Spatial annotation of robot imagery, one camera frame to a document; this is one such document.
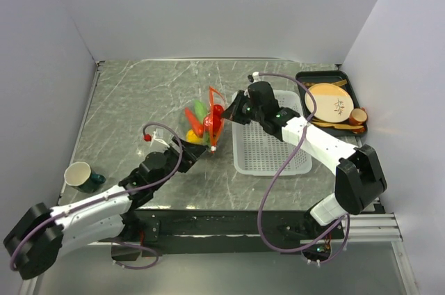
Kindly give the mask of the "red orange mango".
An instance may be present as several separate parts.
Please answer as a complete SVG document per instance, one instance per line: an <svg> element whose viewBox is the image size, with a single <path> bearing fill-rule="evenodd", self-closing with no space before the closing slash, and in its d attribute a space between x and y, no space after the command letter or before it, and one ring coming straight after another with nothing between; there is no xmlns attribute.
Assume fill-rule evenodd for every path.
<svg viewBox="0 0 445 295"><path fill-rule="evenodd" d="M218 118L221 118L225 109L220 104L214 104L212 110L213 110L213 115L216 115Z"/></svg>

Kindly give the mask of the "yellow bell pepper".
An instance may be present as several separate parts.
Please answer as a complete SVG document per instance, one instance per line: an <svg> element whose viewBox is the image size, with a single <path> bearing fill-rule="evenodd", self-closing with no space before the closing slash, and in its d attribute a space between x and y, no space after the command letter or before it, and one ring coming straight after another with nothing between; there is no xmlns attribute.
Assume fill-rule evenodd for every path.
<svg viewBox="0 0 445 295"><path fill-rule="evenodd" d="M186 141L188 143L192 143L192 144L196 144L196 145L203 144L203 139L200 138L198 135L196 135L192 129L188 130L188 132L186 133Z"/></svg>

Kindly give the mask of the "green bitter gourd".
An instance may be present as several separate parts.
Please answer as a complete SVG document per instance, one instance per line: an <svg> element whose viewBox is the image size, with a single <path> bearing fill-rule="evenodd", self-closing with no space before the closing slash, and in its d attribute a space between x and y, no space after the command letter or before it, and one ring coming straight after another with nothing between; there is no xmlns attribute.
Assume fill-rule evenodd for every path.
<svg viewBox="0 0 445 295"><path fill-rule="evenodd" d="M208 109L207 109L206 104L204 104L200 100L195 99L193 102L193 106L194 106L194 113L195 113L196 118L200 122L203 122L205 117L208 115Z"/></svg>

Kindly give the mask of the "clear zip top bag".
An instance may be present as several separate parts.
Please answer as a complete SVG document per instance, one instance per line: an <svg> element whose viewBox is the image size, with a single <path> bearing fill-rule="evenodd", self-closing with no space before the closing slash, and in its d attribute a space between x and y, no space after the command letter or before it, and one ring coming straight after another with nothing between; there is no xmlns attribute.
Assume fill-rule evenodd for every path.
<svg viewBox="0 0 445 295"><path fill-rule="evenodd" d="M181 137L193 145L208 147L210 153L218 150L225 120L222 117L227 101L222 93L209 86L205 95L187 101L179 112Z"/></svg>

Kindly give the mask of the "orange carrot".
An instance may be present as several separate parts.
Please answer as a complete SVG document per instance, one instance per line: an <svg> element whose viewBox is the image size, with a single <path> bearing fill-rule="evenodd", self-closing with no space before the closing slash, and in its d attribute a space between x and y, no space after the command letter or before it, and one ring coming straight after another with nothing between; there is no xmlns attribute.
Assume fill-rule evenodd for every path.
<svg viewBox="0 0 445 295"><path fill-rule="evenodd" d="M204 135L204 125L202 124L202 122L197 119L195 114L189 108L184 109L184 114L194 134L197 137L202 138Z"/></svg>

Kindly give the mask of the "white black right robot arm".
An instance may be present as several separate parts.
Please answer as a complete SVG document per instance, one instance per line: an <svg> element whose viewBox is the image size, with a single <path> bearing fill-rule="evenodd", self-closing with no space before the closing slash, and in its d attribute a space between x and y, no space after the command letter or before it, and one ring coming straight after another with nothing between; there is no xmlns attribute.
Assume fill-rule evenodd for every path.
<svg viewBox="0 0 445 295"><path fill-rule="evenodd" d="M334 192L315 204L304 222L305 232L320 238L329 224L345 214L358 215L387 189L376 151L357 147L313 126L297 111L280 106L272 86L254 82L237 92L222 118L248 125L254 121L269 135L300 149L321 162L335 176Z"/></svg>

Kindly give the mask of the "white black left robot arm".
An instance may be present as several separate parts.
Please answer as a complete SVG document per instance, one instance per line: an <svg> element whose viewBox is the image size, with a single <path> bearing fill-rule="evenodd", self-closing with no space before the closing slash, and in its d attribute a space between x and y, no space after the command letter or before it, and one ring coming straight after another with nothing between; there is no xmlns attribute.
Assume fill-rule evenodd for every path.
<svg viewBox="0 0 445 295"><path fill-rule="evenodd" d="M164 150L150 152L118 184L76 203L30 207L6 235L10 269L22 279L43 274L58 257L103 239L128 241L138 232L132 211L149 202L175 173L186 173L208 150L173 138Z"/></svg>

